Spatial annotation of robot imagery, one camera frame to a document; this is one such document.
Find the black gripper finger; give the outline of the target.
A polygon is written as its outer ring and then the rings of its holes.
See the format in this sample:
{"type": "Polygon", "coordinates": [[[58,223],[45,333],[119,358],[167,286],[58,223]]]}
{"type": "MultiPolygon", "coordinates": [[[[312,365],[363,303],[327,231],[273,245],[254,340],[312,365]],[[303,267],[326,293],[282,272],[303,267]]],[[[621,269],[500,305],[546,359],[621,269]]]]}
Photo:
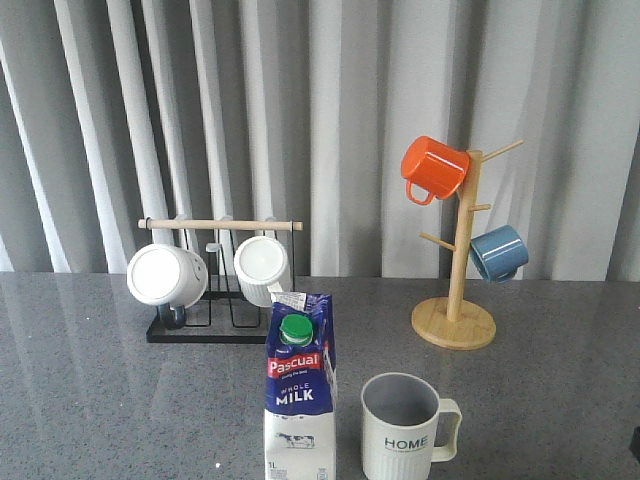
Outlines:
{"type": "Polygon", "coordinates": [[[632,438],[629,444],[629,450],[637,462],[640,462],[640,427],[634,428],[632,438]]]}

